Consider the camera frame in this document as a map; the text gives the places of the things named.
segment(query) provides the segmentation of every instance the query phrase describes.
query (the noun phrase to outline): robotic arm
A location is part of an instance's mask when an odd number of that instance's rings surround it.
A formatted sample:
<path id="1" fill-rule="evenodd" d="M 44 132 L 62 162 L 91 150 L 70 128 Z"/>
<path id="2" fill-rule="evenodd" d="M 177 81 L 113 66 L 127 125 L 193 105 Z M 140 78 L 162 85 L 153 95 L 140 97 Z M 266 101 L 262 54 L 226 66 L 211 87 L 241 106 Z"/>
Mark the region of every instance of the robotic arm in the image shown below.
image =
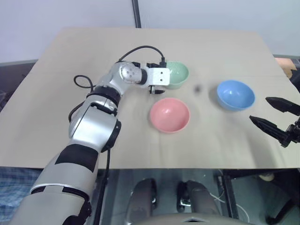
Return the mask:
<path id="1" fill-rule="evenodd" d="M 21 202 L 11 225 L 83 225 L 91 214 L 90 199 L 101 152 L 114 146 L 121 129 L 116 118 L 122 95 L 133 84 L 168 85 L 164 65 L 119 61 L 87 95 L 69 126 L 69 143 L 42 171 Z"/>

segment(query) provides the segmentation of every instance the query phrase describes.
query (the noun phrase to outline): pink bowl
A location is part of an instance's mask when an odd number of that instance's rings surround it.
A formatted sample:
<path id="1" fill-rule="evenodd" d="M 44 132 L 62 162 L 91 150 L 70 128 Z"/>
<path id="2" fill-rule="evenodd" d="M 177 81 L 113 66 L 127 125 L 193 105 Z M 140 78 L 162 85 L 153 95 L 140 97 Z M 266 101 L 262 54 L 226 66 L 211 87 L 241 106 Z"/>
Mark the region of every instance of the pink bowl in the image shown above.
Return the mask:
<path id="1" fill-rule="evenodd" d="M 166 97 L 156 102 L 150 111 L 150 120 L 157 130 L 175 133 L 182 130 L 189 122 L 189 109 L 182 101 Z"/>

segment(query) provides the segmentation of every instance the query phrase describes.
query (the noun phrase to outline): white wall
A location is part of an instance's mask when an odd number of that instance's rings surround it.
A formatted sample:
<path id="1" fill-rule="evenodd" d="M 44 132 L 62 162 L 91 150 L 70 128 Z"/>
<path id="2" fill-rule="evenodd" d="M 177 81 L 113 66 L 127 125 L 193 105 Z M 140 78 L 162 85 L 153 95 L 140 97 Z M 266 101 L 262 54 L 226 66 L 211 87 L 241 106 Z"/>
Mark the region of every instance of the white wall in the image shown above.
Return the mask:
<path id="1" fill-rule="evenodd" d="M 139 0 L 142 28 L 258 32 L 273 54 L 300 56 L 300 0 Z"/>
<path id="2" fill-rule="evenodd" d="M 0 0 L 0 63 L 38 59 L 67 26 L 134 27 L 131 0 Z"/>

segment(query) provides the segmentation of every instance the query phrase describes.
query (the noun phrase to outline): bowl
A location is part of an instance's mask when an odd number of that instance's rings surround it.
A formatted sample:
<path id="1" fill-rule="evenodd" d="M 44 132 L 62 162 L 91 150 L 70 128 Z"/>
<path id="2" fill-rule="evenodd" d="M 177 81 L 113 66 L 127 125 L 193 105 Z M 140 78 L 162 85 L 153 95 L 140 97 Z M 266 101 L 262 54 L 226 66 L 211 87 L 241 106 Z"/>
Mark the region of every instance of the bowl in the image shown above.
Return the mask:
<path id="1" fill-rule="evenodd" d="M 231 111 L 240 111 L 251 107 L 255 101 L 255 95 L 246 84 L 228 80 L 217 87 L 217 99 L 220 105 Z"/>
<path id="2" fill-rule="evenodd" d="M 156 102 L 150 111 L 153 126 L 165 133 L 182 130 L 189 122 L 190 112 L 179 99 L 166 97 Z"/>
<path id="3" fill-rule="evenodd" d="M 188 68 L 181 62 L 167 62 L 170 70 L 170 84 L 168 89 L 178 89 L 188 79 Z"/>

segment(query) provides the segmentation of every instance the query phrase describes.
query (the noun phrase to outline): beige table surface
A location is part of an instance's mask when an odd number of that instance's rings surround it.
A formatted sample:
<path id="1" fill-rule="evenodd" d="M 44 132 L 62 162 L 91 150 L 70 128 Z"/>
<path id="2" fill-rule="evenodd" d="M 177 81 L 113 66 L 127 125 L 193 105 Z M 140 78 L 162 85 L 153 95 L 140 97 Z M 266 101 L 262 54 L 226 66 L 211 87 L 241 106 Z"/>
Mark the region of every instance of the beige table surface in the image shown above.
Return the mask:
<path id="1" fill-rule="evenodd" d="M 44 167 L 68 143 L 68 113 L 88 93 L 73 84 L 73 77 L 88 75 L 97 82 L 120 56 L 139 45 L 153 45 L 166 60 L 183 62 L 190 77 L 181 89 L 163 95 L 138 87 L 125 93 L 111 168 L 300 166 L 299 144 L 282 148 L 248 118 L 266 118 L 285 130 L 297 117 L 273 109 L 265 97 L 300 104 L 300 94 L 256 33 L 125 28 L 60 32 L 0 113 L 0 166 Z M 159 55 L 141 50 L 127 60 L 158 62 Z M 254 90 L 253 107 L 230 112 L 217 104 L 216 87 L 227 79 Z M 179 133 L 159 133 L 148 121 L 151 106 L 165 97 L 183 100 L 191 111 L 190 123 Z M 106 153 L 100 157 L 99 168 L 104 168 Z"/>

